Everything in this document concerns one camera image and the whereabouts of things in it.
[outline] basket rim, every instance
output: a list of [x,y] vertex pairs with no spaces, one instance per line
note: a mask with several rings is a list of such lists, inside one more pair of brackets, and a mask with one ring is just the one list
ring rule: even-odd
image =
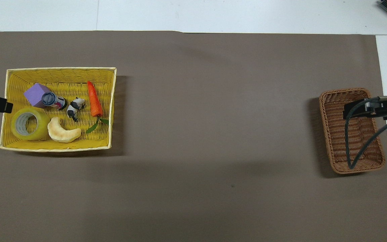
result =
[[40,71],[40,70],[108,70],[113,72],[113,81],[112,81],[112,94],[110,98],[110,108],[109,108],[109,142],[106,146],[103,147],[93,147],[93,148],[78,148],[78,149],[19,149],[19,148],[10,148],[3,145],[3,128],[6,122],[5,113],[3,114],[1,122],[1,132],[0,132],[0,149],[2,150],[12,150],[12,151],[21,151],[21,152],[75,152],[75,151],[87,151],[87,150],[107,150],[112,147],[112,132],[113,132],[113,112],[114,112],[114,92],[116,87],[116,77],[117,77],[117,68],[116,67],[39,67],[39,68],[20,68],[20,69],[7,69],[6,71],[6,81],[5,81],[5,90],[4,98],[7,98],[7,88],[8,80],[12,73],[20,71]]
[[[333,150],[331,150],[331,138],[330,138],[330,134],[329,134],[328,129],[327,129],[327,127],[329,126],[329,122],[328,122],[327,114],[325,112],[325,100],[324,99],[327,95],[330,95],[330,94],[352,92],[352,91],[361,91],[361,92],[364,92],[365,94],[367,94],[367,97],[371,97],[370,91],[364,87],[333,89],[333,90],[328,90],[328,91],[322,92],[321,95],[319,96],[320,114],[321,114],[322,124],[324,125],[325,142],[327,145],[327,155],[328,155],[329,163],[331,164],[332,170],[334,170],[336,173],[339,173],[339,174],[348,174],[348,173],[358,173],[358,172],[364,172],[364,171],[379,170],[379,169],[383,168],[385,163],[386,163],[386,159],[384,157],[383,147],[382,147],[382,144],[380,141],[380,137],[377,137],[376,140],[378,141],[378,146],[379,146],[380,153],[382,156],[382,162],[381,162],[379,167],[358,168],[358,169],[354,168],[353,170],[340,170],[337,167],[335,167],[335,162],[333,161],[333,155],[332,155]],[[371,120],[372,120],[373,128],[377,131],[375,119],[372,118]]]

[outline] brown wicker basket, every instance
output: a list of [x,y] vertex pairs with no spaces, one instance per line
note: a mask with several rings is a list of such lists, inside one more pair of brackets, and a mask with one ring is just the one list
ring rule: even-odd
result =
[[[355,168],[351,170],[346,161],[344,141],[343,110],[344,105],[363,98],[370,98],[370,92],[364,88],[330,90],[319,98],[320,112],[324,124],[327,152],[332,169],[339,174],[377,170],[384,166],[385,159],[380,138],[377,137],[359,158]],[[352,118],[349,122],[349,148],[353,159],[377,131],[373,118]]]

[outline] wicker basket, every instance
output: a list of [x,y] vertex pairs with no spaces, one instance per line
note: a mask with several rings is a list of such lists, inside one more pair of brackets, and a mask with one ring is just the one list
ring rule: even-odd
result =
[[[328,157],[332,169],[336,173],[346,174],[377,170],[385,164],[383,148],[378,137],[367,147],[353,170],[347,165],[344,141],[344,105],[363,98],[370,98],[370,93],[364,88],[331,90],[322,93],[319,98]],[[361,147],[376,131],[377,127],[373,118],[350,119],[349,148],[352,161]]]
[[[100,123],[95,131],[85,134],[88,127],[95,124],[97,119],[90,115],[87,81],[94,84],[103,107],[103,118],[109,120],[109,125]],[[78,112],[79,121],[74,122],[68,118],[66,109],[32,107],[23,93],[35,83],[47,86],[55,94],[66,98],[68,102],[76,97],[84,98],[86,107]],[[115,84],[116,68],[66,67],[7,70],[5,98],[8,102],[13,103],[13,111],[3,115],[0,148],[26,152],[72,152],[111,148]],[[49,136],[37,141],[20,140],[11,132],[10,123],[15,113],[25,107],[43,111],[51,118],[58,116],[65,129],[81,128],[82,134],[78,139],[67,144],[53,141]],[[35,119],[29,119],[27,130],[34,130],[36,122]]]

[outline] can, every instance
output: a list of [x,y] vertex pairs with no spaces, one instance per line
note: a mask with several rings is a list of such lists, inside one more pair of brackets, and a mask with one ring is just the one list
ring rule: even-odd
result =
[[67,106],[67,100],[53,92],[46,92],[41,97],[41,101],[45,106],[54,107],[58,110],[63,110]]

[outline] tape roll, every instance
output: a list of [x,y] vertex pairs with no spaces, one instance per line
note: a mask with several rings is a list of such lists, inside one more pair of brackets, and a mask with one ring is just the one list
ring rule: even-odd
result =
[[[26,122],[30,117],[37,119],[37,126],[32,133],[26,130]],[[49,115],[33,108],[21,109],[15,113],[11,121],[11,131],[13,135],[22,140],[39,140],[49,134],[47,124],[49,124]]]

